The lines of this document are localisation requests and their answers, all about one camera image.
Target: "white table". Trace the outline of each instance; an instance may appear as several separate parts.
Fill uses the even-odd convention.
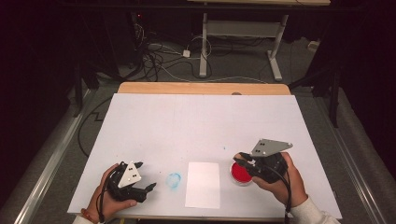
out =
[[[193,2],[229,3],[229,4],[261,4],[261,5],[304,5],[307,7],[327,6],[330,0],[189,0]],[[282,80],[282,75],[276,61],[276,54],[286,28],[289,15],[283,15],[280,22],[257,22],[257,21],[210,21],[207,13],[203,18],[202,51],[200,61],[200,77],[206,77],[207,70],[207,36],[208,35],[232,35],[253,37],[274,37],[275,42],[271,50],[267,50],[267,57],[271,65],[276,81]]]
[[[283,95],[216,92],[216,88],[229,92],[229,87],[242,93],[266,88],[273,91],[279,86],[279,90],[284,90],[284,85],[169,83],[165,94],[159,94],[155,92],[161,90],[156,87],[168,84],[131,84],[130,89],[119,92],[140,92],[146,86],[154,93],[114,95],[68,213],[78,214],[87,206],[109,166],[120,161],[142,161],[139,172],[143,179],[136,186],[143,188],[153,182],[157,186],[144,203],[119,212],[118,217],[279,221],[284,216],[284,206],[272,193],[254,184],[240,187],[229,174],[235,153],[249,152],[259,138],[268,138],[294,144],[288,152],[310,197],[320,209],[341,218],[294,96],[286,91]],[[177,86],[184,94],[172,93]],[[200,94],[197,89],[211,94]],[[219,165],[219,209],[185,207],[192,161]],[[166,184],[171,174],[181,176],[177,188]]]

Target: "white paper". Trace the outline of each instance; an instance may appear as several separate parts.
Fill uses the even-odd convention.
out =
[[[220,208],[219,164],[190,162],[186,207]]]

